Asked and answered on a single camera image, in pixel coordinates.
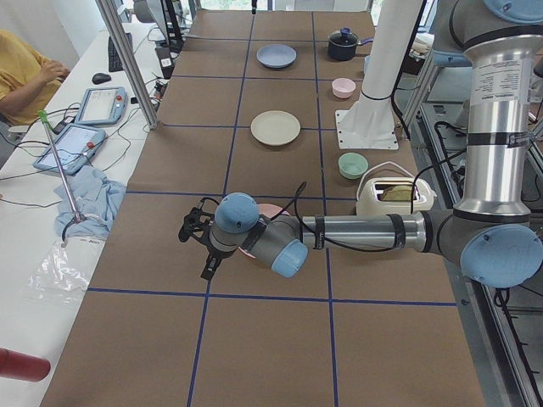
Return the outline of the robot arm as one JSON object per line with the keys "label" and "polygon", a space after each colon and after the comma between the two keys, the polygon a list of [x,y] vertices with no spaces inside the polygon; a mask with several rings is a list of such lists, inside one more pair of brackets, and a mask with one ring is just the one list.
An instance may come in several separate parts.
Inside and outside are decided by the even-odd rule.
{"label": "robot arm", "polygon": [[542,242],[521,200],[528,143],[529,85],[542,46],[539,1],[441,1],[434,52],[463,54],[472,65],[462,199],[450,210],[405,215],[267,217],[247,194],[225,196],[214,213],[195,206],[179,240],[203,244],[202,273],[242,249],[291,277],[311,249],[328,244],[378,253],[413,248],[439,254],[489,287],[514,287],[542,264]]}

